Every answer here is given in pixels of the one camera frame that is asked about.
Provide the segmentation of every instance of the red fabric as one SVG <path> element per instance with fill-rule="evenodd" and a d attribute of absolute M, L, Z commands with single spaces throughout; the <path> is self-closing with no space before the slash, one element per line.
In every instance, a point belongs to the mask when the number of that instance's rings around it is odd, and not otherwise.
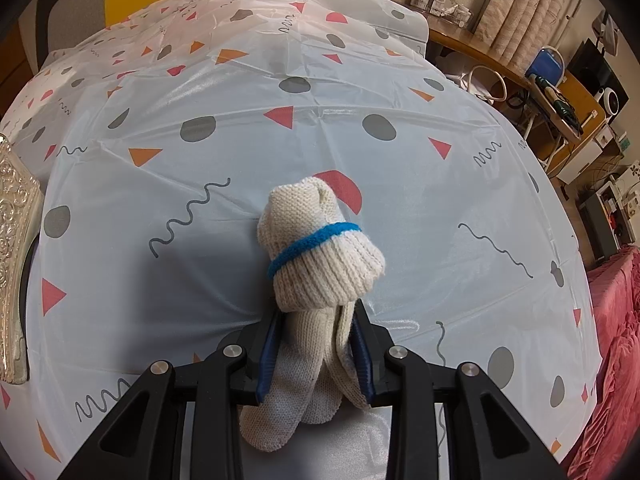
<path fill-rule="evenodd" d="M 640 252 L 625 248 L 587 274 L 598 344 L 598 404 L 568 468 L 571 480 L 604 480 L 640 425 Z"/>

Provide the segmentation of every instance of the folded glove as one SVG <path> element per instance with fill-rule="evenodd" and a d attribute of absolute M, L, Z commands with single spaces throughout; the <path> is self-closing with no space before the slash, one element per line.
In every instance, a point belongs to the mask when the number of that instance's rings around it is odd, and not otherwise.
<path fill-rule="evenodd" d="M 262 451 L 284 446 L 300 422 L 332 419 L 342 396 L 366 408 L 348 339 L 354 302 L 385 268 L 382 253 L 344 221 L 318 178 L 279 186 L 258 222 L 278 307 L 288 312 L 270 392 L 240 416 L 244 439 Z"/>

